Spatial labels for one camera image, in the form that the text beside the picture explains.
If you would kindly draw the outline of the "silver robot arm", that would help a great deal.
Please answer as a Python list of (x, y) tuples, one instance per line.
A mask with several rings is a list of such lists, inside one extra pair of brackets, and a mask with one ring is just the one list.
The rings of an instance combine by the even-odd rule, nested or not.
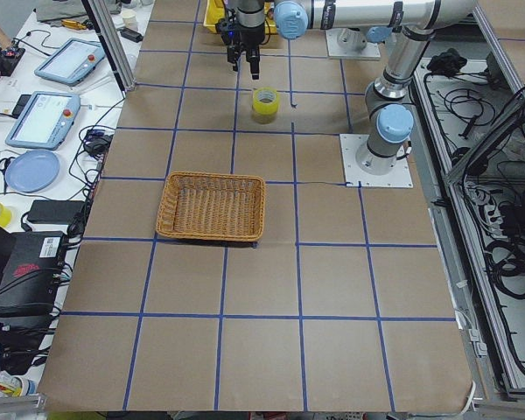
[(413, 130), (414, 117), (402, 101), (428, 44), (436, 30), (457, 23), (475, 5), (474, 1), (276, 1), (273, 19), (278, 34), (289, 40), (312, 29), (401, 28), (382, 75), (367, 88), (371, 131), (355, 153), (364, 172), (384, 175)]
[(337, 35), (337, 42), (348, 50), (362, 50), (368, 42), (377, 44), (387, 39), (393, 29), (387, 26), (361, 28), (342, 28)]

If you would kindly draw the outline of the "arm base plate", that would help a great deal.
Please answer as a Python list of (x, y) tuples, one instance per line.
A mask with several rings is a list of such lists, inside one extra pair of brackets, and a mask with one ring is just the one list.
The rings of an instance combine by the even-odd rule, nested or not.
[(368, 135), (340, 134), (340, 148), (349, 187), (412, 188), (413, 182), (403, 145), (393, 157), (377, 157), (368, 149)]
[(378, 61), (380, 48), (368, 43), (361, 31), (348, 28), (330, 29), (325, 32), (328, 56), (332, 59)]

